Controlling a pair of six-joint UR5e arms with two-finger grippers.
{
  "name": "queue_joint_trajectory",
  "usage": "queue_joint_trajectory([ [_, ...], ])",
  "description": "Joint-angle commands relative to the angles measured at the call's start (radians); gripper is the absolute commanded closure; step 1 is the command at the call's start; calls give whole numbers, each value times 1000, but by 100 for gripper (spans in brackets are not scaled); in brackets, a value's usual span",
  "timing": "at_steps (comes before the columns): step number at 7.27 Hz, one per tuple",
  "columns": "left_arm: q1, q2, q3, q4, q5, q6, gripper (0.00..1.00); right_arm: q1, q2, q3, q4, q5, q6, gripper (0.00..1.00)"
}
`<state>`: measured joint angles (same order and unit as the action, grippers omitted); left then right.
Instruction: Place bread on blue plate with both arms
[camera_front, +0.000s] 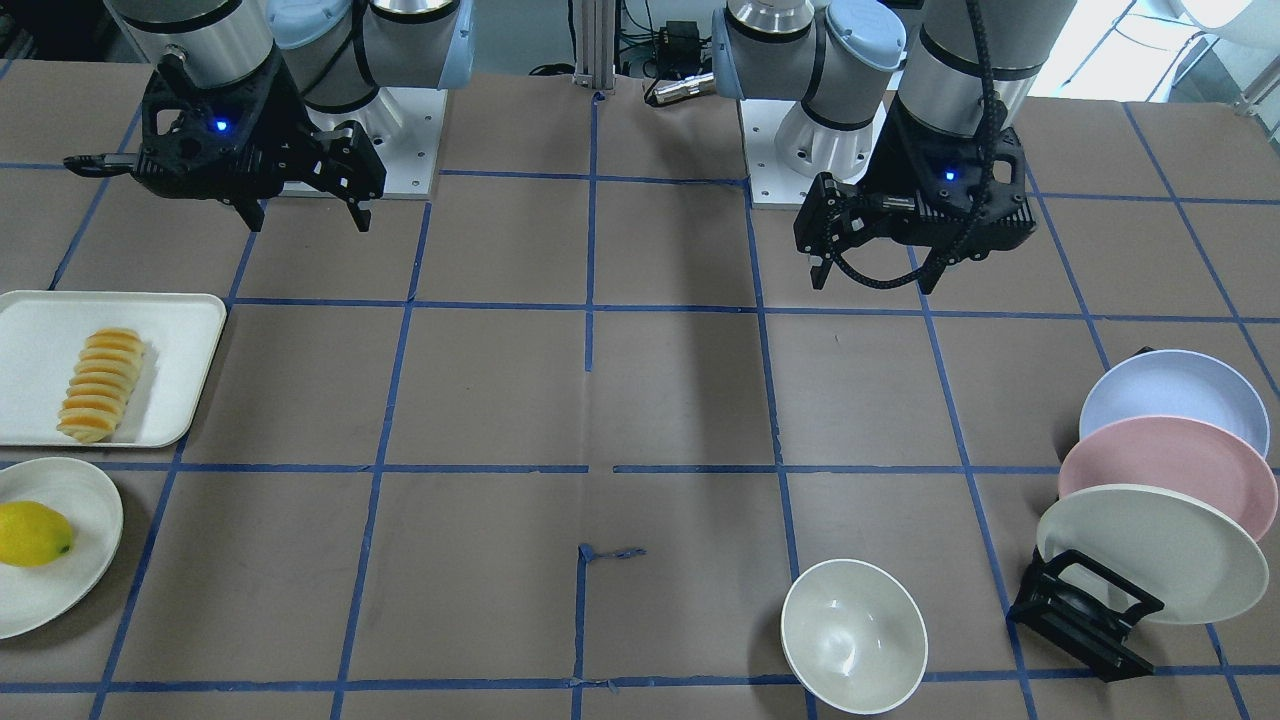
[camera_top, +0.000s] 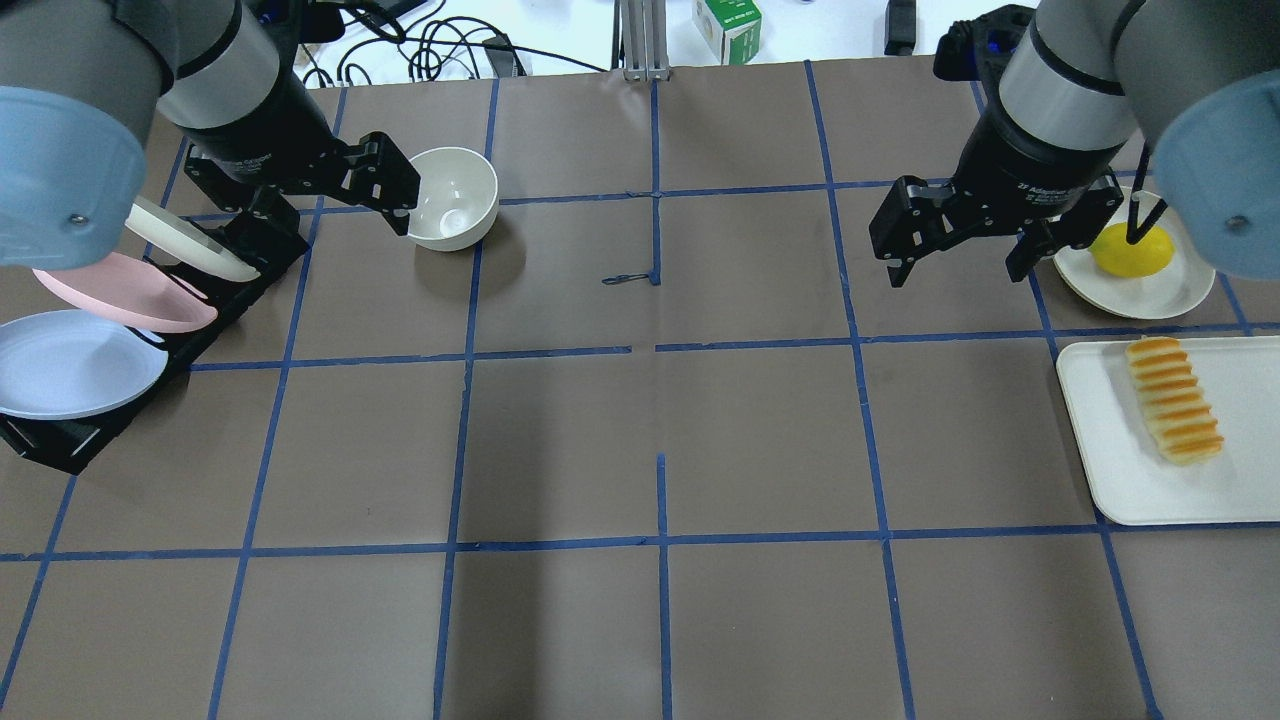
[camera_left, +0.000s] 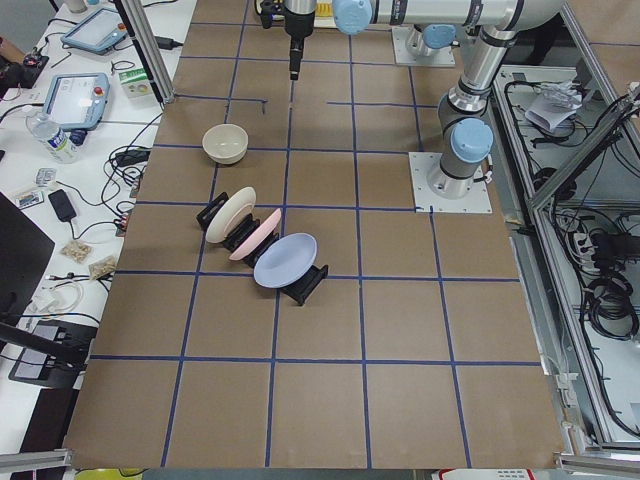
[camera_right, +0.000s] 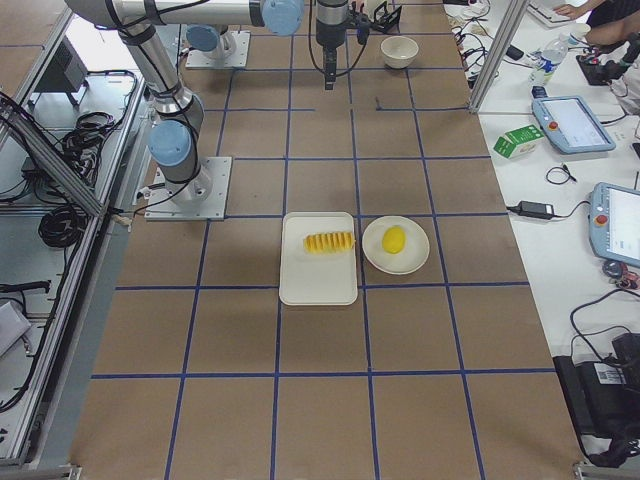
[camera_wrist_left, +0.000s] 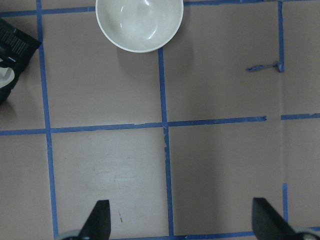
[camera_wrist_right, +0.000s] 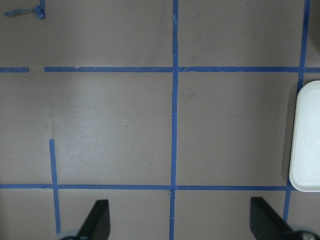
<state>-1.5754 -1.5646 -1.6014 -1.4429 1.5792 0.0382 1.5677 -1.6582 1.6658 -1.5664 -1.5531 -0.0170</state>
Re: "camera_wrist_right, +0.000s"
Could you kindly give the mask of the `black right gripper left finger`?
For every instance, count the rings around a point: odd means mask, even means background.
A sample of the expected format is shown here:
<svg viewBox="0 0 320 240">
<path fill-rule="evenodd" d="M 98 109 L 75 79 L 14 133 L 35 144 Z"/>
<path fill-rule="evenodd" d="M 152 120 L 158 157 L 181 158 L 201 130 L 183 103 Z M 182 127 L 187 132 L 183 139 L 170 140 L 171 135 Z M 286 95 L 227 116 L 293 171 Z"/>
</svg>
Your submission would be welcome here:
<svg viewBox="0 0 320 240">
<path fill-rule="evenodd" d="M 79 240 L 107 240 L 110 232 L 109 201 L 97 200 L 76 236 Z"/>
</svg>

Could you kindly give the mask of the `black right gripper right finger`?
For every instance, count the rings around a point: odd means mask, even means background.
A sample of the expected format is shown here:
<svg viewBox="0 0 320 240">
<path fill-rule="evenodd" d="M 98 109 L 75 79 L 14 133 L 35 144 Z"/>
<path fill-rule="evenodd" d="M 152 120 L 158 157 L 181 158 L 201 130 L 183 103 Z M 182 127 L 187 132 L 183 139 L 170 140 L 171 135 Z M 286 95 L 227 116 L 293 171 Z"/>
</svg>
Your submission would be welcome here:
<svg viewBox="0 0 320 240">
<path fill-rule="evenodd" d="M 250 199 L 250 230 L 256 240 L 300 239 L 300 232 L 293 231 L 263 197 Z"/>
</svg>

